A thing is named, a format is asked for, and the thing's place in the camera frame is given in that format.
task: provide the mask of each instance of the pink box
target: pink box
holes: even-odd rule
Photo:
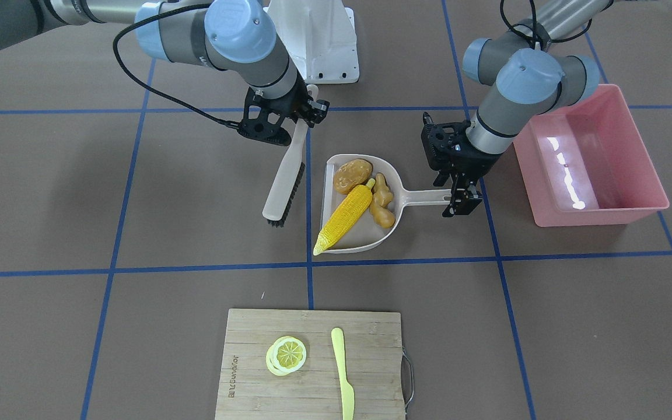
[[[669,207],[616,85],[533,117],[514,147],[538,226],[625,224]]]

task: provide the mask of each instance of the light blue cap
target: light blue cap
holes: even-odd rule
[[[142,7],[139,8],[139,11],[136,12],[134,23],[160,14],[162,3],[164,2],[144,3]],[[142,47],[142,50],[144,50],[144,53],[148,56],[170,61],[165,54],[165,48],[162,46],[160,21],[156,20],[152,23],[145,24],[142,27],[137,27],[136,37],[136,40],[139,41],[139,46]]]
[[[590,95],[595,93],[595,89],[598,88],[598,83],[600,83],[600,69],[598,68],[598,63],[595,62],[595,59],[592,59],[586,55],[574,55],[582,61],[584,66],[584,74],[586,74],[586,81],[584,82],[584,92],[582,96],[577,100],[577,103],[584,101],[589,98]]]
[[[254,63],[277,44],[277,28],[258,0],[216,0],[204,19],[213,47],[237,63]]]
[[[463,72],[477,83],[481,83],[478,80],[478,61],[481,59],[481,50],[488,40],[491,38],[478,38],[470,43],[463,55]]]
[[[517,50],[496,75],[496,88],[505,98],[519,104],[537,104],[557,92],[564,70],[546,52]]]

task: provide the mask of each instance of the wooden cutting board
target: wooden cutting board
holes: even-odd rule
[[[404,420],[400,313],[276,309],[227,314],[216,420],[341,420],[334,327],[344,330],[355,420]],[[283,335],[302,340],[307,359],[298,372],[277,377],[265,355]]]

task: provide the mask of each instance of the lime slice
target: lime slice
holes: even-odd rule
[[[305,364],[307,351],[304,343],[294,337],[278,338],[266,352],[266,367],[273,375],[284,376],[299,370]]]

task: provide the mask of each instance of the white brush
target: white brush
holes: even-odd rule
[[[308,85],[307,93],[315,101],[318,99],[318,87]],[[281,227],[285,224],[287,215],[292,205],[292,199],[297,192],[297,187],[305,173],[305,164],[302,162],[302,152],[305,148],[307,135],[307,122],[300,118],[294,128],[292,142],[290,143],[282,163],[274,177],[274,183],[269,191],[262,214],[269,224]]]

